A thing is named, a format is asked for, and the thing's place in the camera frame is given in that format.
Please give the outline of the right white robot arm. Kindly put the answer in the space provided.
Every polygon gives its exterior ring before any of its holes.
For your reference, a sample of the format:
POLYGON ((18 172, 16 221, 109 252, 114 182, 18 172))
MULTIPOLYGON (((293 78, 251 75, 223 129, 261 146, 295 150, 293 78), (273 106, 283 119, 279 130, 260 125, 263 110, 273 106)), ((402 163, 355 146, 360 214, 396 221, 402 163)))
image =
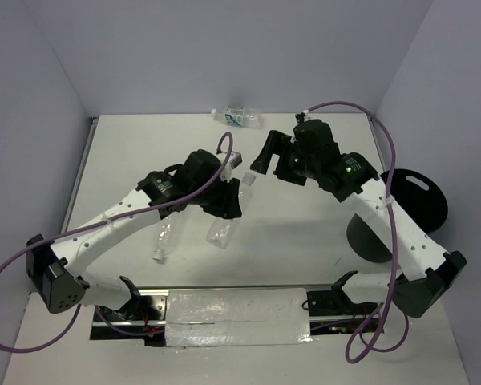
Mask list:
POLYGON ((292 135, 270 131, 251 170, 266 174, 273 156, 278 157, 273 173, 279 180, 297 185, 316 181, 397 254, 395 279, 358 271, 339 278, 332 286, 338 312, 349 314, 364 302, 384 303, 390 298, 405 315, 421 318, 467 264, 460 252, 446 251, 420 229, 388 194, 386 182, 363 155, 340 151, 326 122, 301 121, 292 135))

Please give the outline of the labelled bottle at back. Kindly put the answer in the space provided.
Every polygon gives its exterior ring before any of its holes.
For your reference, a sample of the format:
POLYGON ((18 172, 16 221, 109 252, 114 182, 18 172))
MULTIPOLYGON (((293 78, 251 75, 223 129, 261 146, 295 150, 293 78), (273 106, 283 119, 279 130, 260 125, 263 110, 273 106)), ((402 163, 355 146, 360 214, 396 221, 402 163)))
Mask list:
POLYGON ((232 127, 260 129, 262 126, 262 113, 252 108, 229 105, 212 109, 211 116, 215 121, 232 127))

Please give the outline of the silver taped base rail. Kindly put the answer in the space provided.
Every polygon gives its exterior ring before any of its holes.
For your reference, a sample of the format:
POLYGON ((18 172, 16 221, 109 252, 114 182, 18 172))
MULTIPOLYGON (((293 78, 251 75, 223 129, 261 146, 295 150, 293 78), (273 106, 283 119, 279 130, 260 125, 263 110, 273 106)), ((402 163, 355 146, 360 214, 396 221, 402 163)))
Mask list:
POLYGON ((314 335, 351 334, 377 308, 330 288, 172 290, 129 320, 101 310, 90 337, 140 339, 149 347, 297 345, 314 335))

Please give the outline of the black round bin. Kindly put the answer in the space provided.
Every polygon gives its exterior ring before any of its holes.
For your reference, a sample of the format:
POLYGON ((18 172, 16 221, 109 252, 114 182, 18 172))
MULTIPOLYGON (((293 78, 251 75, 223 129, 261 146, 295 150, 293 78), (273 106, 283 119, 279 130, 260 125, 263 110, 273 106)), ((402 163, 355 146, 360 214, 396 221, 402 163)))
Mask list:
POLYGON ((376 264, 391 261, 392 253, 357 214, 347 225, 346 237, 350 248, 362 259, 376 264))

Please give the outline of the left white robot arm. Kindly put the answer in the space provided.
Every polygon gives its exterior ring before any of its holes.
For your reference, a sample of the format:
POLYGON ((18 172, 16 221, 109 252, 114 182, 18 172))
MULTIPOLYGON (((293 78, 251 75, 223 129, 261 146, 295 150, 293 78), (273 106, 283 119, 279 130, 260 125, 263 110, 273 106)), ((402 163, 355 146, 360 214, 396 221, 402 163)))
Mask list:
POLYGON ((90 274, 87 268, 134 233, 152 226, 188 205, 220 219, 241 217, 240 181, 232 177, 242 162, 239 152, 213 155, 192 152, 182 164, 147 174, 120 202, 93 218, 97 229, 82 226, 78 234, 47 242, 42 235, 27 243, 26 272, 46 308, 60 314, 70 308, 100 306, 122 319, 132 319, 149 299, 126 276, 90 274))

